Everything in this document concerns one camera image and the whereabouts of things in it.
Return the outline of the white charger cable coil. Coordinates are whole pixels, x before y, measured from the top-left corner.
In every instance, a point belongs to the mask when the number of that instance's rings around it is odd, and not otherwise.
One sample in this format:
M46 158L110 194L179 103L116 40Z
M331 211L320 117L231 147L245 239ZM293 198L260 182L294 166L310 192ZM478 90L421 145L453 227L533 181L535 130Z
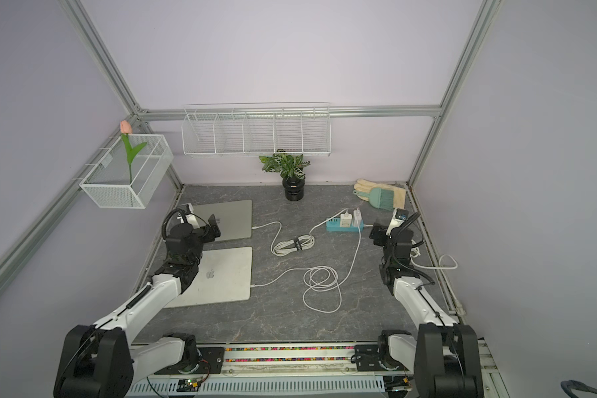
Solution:
M337 313L341 307L343 306L343 285L348 281L350 278L361 248L362 243L362 232L358 231L356 234L358 235L356 247L353 252L353 258L351 260L351 264L348 267L347 273L340 276L335 268L329 265L315 265L310 267L295 267L290 268L288 270L282 271L278 276L273 278L272 280L260 284L252 284L250 288L252 289L263 289L270 287L277 282L279 282L283 277L289 275L291 273L302 273L302 284L304 286L303 293L301 295L301 302L306 309L314 311L315 313L321 314L333 314ZM337 302L333 308L318 308L308 301L309 295L321 295L321 294L328 294L328 293L335 293Z

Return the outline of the white square laptop charger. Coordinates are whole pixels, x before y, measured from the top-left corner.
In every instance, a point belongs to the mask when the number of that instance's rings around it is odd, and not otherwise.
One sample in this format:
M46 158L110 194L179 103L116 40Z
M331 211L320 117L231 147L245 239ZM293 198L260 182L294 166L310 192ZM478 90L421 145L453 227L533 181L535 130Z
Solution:
M343 214L340 215L340 222L339 225L340 227L343 228L347 228L347 227L351 227L353 223L353 215L348 213L348 212L344 212Z

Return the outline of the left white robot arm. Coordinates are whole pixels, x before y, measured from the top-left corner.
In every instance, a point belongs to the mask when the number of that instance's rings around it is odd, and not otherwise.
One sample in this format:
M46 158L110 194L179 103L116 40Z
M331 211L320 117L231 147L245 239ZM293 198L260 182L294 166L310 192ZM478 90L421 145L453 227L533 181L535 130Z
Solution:
M132 344L150 320L191 286L204 245L221 232L210 217L203 227L184 222L164 227L161 235L167 259L149 283L110 314L66 335L55 397L124 397L131 386L167 366L198 366L200 354L191 334L173 333L140 348Z

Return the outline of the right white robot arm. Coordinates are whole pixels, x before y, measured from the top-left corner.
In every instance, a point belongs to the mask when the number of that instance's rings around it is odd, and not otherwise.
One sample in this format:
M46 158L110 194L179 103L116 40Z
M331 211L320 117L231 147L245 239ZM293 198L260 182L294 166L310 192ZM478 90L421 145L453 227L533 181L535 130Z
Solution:
M381 279L405 308L416 333L385 330L374 352L358 348L351 362L361 370L411 371L411 397L483 397L484 383L476 332L449 316L427 293L434 281L409 267L413 231L375 225L370 238L383 248Z

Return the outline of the teal power strip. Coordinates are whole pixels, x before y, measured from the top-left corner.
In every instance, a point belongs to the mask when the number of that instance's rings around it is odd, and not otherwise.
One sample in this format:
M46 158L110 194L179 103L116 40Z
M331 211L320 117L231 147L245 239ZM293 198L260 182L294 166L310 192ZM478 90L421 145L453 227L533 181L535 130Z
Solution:
M326 222L326 229L328 232L357 233L358 231L362 231L364 227L364 222L360 222L358 225L356 225L354 221L351 221L349 226L342 226L341 219L339 217L332 218Z

